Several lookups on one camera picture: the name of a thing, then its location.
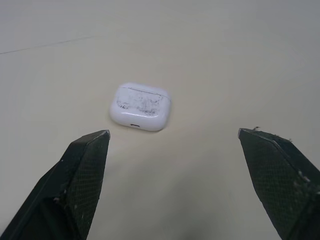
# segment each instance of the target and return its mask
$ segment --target white earbud case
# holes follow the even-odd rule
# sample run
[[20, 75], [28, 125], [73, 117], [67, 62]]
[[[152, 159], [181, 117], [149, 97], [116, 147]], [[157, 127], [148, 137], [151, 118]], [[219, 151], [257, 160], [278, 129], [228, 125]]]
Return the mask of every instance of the white earbud case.
[[170, 108], [171, 98], [167, 91], [138, 83], [125, 83], [115, 93], [110, 116], [121, 125], [159, 131], [166, 125]]

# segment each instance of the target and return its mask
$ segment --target white table surface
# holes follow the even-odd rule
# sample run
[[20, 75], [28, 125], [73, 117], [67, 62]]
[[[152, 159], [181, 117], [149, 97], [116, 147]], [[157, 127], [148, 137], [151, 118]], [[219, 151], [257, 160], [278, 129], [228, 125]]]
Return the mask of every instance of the white table surface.
[[[1, 1], [0, 232], [70, 142], [109, 129], [89, 240], [129, 239], [129, 228], [160, 239], [153, 225], [170, 209], [159, 199], [176, 199], [161, 187], [177, 176], [184, 187], [173, 189], [190, 187], [214, 213], [210, 239], [280, 239], [237, 133], [260, 126], [291, 138], [320, 168], [319, 9], [316, 0]], [[111, 121], [125, 82], [171, 94], [163, 131]]]

